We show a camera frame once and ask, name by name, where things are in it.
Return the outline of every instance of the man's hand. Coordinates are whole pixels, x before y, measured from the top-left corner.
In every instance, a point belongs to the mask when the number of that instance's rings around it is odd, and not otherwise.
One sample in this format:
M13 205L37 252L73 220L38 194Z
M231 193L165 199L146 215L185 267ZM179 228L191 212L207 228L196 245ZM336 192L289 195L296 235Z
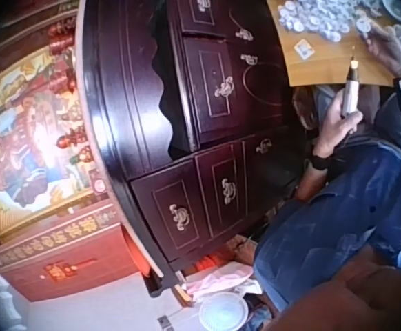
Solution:
M371 31L362 38L369 52L395 77L401 78L401 43L398 38L371 21Z
M329 106L320 136L313 150L314 155L323 159L330 157L334 148L348 133L354 131L363 119L363 114L358 111L351 113L345 119L341 118L343 92L344 90L339 91Z

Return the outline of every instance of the drawer handle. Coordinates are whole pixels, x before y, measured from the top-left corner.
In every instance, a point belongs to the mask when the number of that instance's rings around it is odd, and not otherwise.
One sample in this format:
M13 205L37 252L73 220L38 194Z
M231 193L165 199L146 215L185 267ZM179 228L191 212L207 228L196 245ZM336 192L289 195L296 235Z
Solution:
M255 57L254 55L246 55L242 54L240 56L240 59L248 63L250 66L255 66L258 61L258 57Z
M241 38L243 40L253 41L254 37L250 31L241 28L238 32L236 32L236 37Z
M266 138L266 139L263 139L263 140L260 142L260 146L258 146L258 147L256 148L256 152L257 152L257 153L261 153L261 154L266 154L266 153L268 153L268 150L269 150L271 147L272 147L271 139Z
M214 91L214 96L216 98L224 97L227 98L234 91L233 77L228 76L224 83L221 83L220 88Z
M185 208L178 208L177 205L170 206L170 212L172 213L173 221L176 222L176 227L179 231L183 231L186 229L189 224L189 215L188 211Z
M222 180L222 188L224 196L223 201L225 202L225 205L229 205L231 201L236 198L236 184L228 183L228 179L225 178Z
M205 12L206 8L211 8L212 3L210 0L198 0L199 10Z

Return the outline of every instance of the black watch strap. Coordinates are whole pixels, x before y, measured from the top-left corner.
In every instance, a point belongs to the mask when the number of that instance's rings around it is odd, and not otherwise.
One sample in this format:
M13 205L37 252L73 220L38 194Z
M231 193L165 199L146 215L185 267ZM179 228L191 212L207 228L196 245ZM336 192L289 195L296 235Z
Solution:
M311 155L310 162L312 164L312 168L317 170L326 170L331 164L331 158L327 157L326 159L323 159L322 157Z

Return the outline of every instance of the colorful mural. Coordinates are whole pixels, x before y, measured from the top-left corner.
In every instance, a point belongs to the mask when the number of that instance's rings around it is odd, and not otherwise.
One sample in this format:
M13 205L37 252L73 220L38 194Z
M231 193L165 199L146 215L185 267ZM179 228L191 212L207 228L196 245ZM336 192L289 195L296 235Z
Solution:
M0 236L92 194L73 62L46 47L0 74Z

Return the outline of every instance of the wooden drawer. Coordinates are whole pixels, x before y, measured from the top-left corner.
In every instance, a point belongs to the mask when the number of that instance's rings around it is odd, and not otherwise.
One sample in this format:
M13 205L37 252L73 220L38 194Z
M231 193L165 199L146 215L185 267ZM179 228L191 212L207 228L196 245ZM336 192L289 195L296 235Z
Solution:
M169 261L209 239L193 161L132 183L151 231Z
M200 142L243 131L245 109L239 104L227 45L184 40Z
M281 126L292 109L292 91L281 54L230 45L229 57L239 106L251 110L257 128Z
M269 131L243 141L248 213L270 208L301 178L303 159L285 131Z
M225 37L227 0L170 0L168 4L177 6L182 32Z
M2 276L29 301L89 290L138 271L121 225L23 262Z
M196 157L214 236L229 229L245 216L245 168L241 142L231 143Z
M278 45L278 35L265 0L170 0L183 34L209 34L232 43Z

